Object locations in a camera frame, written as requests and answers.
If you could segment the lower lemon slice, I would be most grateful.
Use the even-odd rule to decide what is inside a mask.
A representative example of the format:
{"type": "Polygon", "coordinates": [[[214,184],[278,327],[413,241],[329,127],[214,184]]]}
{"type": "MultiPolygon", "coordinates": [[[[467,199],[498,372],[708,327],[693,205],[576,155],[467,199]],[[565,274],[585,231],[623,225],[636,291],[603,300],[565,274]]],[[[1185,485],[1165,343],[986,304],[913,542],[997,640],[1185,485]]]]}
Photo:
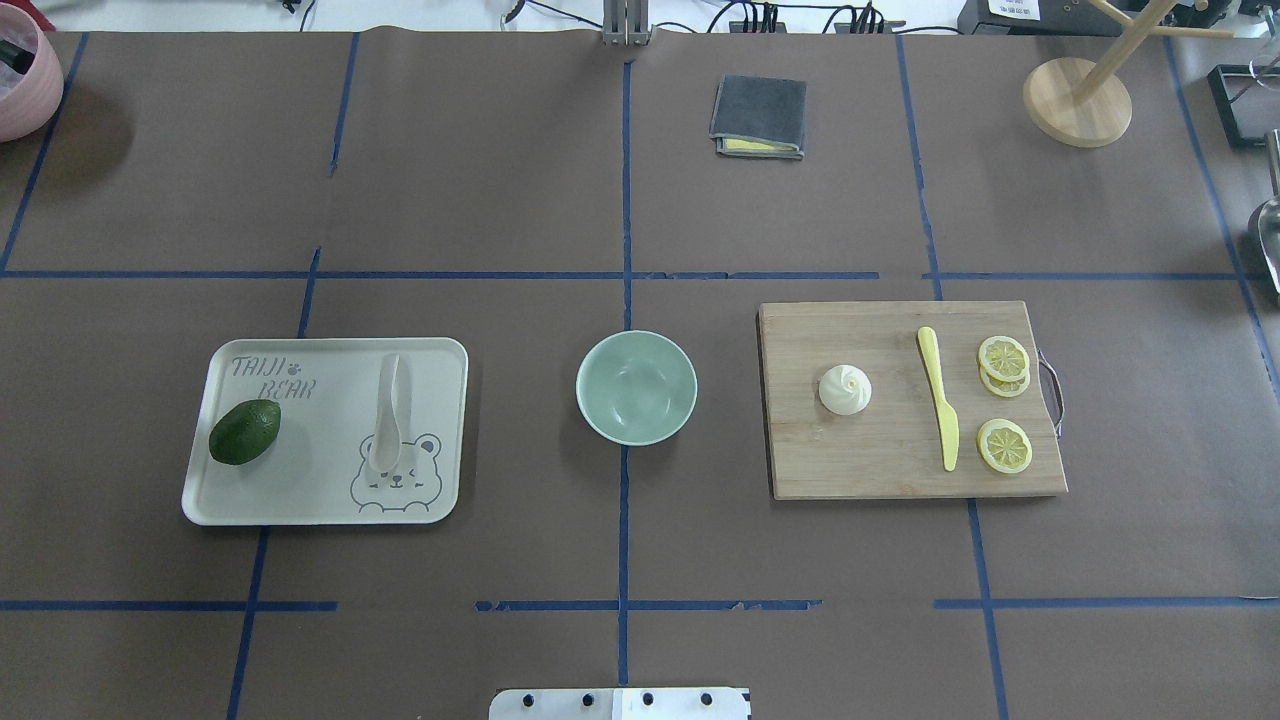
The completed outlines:
{"type": "Polygon", "coordinates": [[[986,465],[1002,474],[1027,470],[1034,457],[1024,429],[1005,418],[983,423],[975,434],[975,446],[986,465]]]}

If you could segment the lemon slice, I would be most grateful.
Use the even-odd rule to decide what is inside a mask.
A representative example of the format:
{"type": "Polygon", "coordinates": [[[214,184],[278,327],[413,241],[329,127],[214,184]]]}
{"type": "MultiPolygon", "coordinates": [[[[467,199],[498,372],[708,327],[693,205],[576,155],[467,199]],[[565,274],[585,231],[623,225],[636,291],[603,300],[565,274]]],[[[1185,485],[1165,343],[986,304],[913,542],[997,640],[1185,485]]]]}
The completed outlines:
{"type": "Polygon", "coordinates": [[[1021,383],[1030,373],[1030,356],[1025,347],[1009,336],[986,338],[978,351],[978,363],[984,374],[1001,383],[1021,383]]]}
{"type": "Polygon", "coordinates": [[[1016,380],[1000,380],[993,378],[987,372],[979,372],[979,378],[982,384],[992,393],[1001,398],[1014,398],[1023,395],[1030,386],[1030,373],[1027,373],[1016,380]]]}
{"type": "Polygon", "coordinates": [[[1027,470],[1034,457],[1024,429],[1005,418],[983,423],[975,434],[975,446],[986,465],[1002,474],[1027,470]]]}

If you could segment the white bear print tray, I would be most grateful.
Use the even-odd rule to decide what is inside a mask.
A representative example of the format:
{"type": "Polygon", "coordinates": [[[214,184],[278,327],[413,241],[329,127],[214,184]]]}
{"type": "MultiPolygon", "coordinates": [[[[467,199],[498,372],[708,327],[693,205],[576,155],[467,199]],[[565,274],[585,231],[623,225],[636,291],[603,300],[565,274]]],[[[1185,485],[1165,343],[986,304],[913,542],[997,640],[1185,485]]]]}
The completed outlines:
{"type": "Polygon", "coordinates": [[[428,524],[460,497],[468,380],[447,337],[234,340],[211,357],[182,507],[200,525],[428,524]],[[381,360],[402,357],[401,455],[370,466],[381,360]],[[270,398],[282,428],[239,466],[211,459],[209,434],[237,404],[270,398]]]}

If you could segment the middle lemon slice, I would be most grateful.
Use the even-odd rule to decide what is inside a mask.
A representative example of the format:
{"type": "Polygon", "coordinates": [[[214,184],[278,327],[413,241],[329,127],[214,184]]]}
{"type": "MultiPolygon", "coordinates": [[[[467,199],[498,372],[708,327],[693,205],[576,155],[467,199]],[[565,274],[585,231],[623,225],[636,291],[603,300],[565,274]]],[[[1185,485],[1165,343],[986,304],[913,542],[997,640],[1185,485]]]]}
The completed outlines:
{"type": "Polygon", "coordinates": [[[1000,380],[993,378],[987,372],[979,372],[979,378],[982,384],[992,393],[1001,398],[1014,398],[1023,395],[1030,386],[1030,373],[1027,373],[1016,380],[1000,380]]]}

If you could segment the yellow plastic knife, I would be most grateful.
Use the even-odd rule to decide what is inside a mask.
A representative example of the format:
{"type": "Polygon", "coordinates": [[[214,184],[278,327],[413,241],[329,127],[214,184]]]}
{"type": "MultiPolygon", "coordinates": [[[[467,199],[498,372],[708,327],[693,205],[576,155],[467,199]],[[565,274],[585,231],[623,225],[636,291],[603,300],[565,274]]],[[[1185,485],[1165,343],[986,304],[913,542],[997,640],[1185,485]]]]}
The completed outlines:
{"type": "Polygon", "coordinates": [[[916,343],[920,350],[934,405],[942,466],[946,471],[954,471],[957,465],[959,454],[959,418],[957,411],[946,395],[940,342],[936,331],[929,325],[922,325],[916,331],[916,343]]]}

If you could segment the upper lemon slice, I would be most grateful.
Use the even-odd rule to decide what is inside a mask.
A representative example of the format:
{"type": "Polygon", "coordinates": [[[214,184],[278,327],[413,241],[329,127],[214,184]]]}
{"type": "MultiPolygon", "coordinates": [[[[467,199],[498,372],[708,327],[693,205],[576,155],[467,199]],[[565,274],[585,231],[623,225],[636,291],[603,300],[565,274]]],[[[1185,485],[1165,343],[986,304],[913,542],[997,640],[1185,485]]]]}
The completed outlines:
{"type": "Polygon", "coordinates": [[[1009,336],[986,338],[978,351],[978,363],[984,374],[1001,383],[1021,383],[1030,373],[1030,356],[1025,347],[1009,336]]]}

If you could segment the pink bowl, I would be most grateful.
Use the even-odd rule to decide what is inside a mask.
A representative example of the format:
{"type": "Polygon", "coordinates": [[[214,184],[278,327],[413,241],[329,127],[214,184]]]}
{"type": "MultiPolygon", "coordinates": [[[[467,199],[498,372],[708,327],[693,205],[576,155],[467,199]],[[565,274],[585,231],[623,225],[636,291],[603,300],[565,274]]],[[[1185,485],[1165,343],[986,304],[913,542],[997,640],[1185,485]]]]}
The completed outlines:
{"type": "Polygon", "coordinates": [[[61,104],[64,74],[50,37],[24,9],[1,6],[1,141],[32,135],[61,104]]]}

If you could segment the white ceramic spoon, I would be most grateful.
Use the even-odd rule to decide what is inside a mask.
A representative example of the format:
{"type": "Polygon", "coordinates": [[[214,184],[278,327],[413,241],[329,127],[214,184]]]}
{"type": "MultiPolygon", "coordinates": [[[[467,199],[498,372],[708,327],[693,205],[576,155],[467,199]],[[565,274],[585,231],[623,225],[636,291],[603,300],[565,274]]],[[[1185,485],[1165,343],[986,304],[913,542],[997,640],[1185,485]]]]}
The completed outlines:
{"type": "Polygon", "coordinates": [[[393,471],[401,457],[401,355],[388,354],[380,365],[369,457],[371,469],[378,473],[393,471]]]}

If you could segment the folded grey cloth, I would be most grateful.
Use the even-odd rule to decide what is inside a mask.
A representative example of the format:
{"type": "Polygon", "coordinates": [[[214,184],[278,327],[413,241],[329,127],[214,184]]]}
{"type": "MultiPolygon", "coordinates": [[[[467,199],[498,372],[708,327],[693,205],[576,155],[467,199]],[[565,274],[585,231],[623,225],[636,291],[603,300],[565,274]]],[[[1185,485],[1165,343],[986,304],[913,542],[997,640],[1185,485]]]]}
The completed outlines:
{"type": "Polygon", "coordinates": [[[717,88],[709,137],[719,155],[803,160],[806,91],[800,79],[724,76],[717,88]]]}

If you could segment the white steamed bun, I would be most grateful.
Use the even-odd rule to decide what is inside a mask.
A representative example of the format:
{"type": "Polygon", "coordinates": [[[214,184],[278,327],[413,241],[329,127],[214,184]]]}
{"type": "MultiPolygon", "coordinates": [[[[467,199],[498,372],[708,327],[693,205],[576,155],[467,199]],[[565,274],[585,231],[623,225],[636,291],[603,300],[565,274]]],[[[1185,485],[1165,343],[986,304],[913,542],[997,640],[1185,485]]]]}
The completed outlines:
{"type": "Polygon", "coordinates": [[[867,373],[859,366],[841,364],[828,369],[818,382],[818,400],[822,406],[840,416],[851,416],[867,409],[873,397],[873,387],[867,373]]]}

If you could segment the green avocado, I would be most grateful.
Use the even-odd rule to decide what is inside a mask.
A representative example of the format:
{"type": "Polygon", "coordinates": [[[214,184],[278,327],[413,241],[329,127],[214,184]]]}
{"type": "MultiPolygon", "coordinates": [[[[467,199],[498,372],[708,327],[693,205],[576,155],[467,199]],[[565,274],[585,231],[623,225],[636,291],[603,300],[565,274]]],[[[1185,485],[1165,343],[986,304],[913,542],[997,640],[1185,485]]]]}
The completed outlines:
{"type": "Polygon", "coordinates": [[[265,454],[282,427],[282,407],[270,398],[237,404],[210,430],[207,450],[212,460],[239,466],[265,454]]]}

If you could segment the light green bowl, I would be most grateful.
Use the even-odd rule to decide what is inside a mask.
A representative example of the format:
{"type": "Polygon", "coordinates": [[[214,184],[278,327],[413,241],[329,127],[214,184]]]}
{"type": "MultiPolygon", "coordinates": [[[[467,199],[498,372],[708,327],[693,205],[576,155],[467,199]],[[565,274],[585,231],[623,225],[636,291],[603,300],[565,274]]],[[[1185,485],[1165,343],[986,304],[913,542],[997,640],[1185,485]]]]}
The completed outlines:
{"type": "Polygon", "coordinates": [[[600,340],[580,363],[575,397],[585,421],[623,446],[649,446],[675,436],[696,406],[699,380],[686,352],[650,331],[600,340]]]}

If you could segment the wooden cutting board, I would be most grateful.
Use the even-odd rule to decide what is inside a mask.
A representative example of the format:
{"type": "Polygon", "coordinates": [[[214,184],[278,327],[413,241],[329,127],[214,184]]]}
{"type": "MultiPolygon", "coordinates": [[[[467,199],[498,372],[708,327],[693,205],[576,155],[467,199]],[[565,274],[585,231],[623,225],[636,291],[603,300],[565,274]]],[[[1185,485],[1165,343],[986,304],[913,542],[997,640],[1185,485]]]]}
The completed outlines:
{"type": "Polygon", "coordinates": [[[980,382],[977,351],[991,336],[1036,338],[1023,301],[861,301],[763,304],[762,375],[776,498],[1038,497],[1068,492],[1059,442],[1037,370],[1020,396],[980,382]],[[957,411],[959,454],[942,466],[931,387],[916,343],[929,325],[940,342],[946,395],[957,411]],[[832,366],[868,374],[873,397],[859,414],[827,411],[817,387],[832,366]],[[977,432],[993,418],[1020,425],[1033,460],[1019,474],[986,465],[977,432]]]}

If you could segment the black tray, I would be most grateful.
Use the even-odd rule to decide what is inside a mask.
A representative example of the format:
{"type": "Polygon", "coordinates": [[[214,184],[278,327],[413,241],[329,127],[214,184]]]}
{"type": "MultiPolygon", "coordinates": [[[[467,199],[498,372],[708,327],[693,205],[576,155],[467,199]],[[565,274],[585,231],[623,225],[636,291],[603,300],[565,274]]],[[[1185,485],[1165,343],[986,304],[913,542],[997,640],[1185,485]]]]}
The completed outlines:
{"type": "Polygon", "coordinates": [[[1235,149],[1263,147],[1279,128],[1279,65],[1216,65],[1207,76],[1228,142],[1235,149]]]}

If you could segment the white mounting plate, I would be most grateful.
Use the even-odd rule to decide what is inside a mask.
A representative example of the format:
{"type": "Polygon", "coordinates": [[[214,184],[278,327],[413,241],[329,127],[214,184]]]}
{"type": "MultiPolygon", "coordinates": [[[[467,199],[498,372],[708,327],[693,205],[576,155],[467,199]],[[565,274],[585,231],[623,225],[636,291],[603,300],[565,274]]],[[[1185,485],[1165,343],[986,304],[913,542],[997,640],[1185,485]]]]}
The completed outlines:
{"type": "Polygon", "coordinates": [[[545,688],[497,693],[489,719],[751,719],[750,691],[713,687],[545,688]]]}

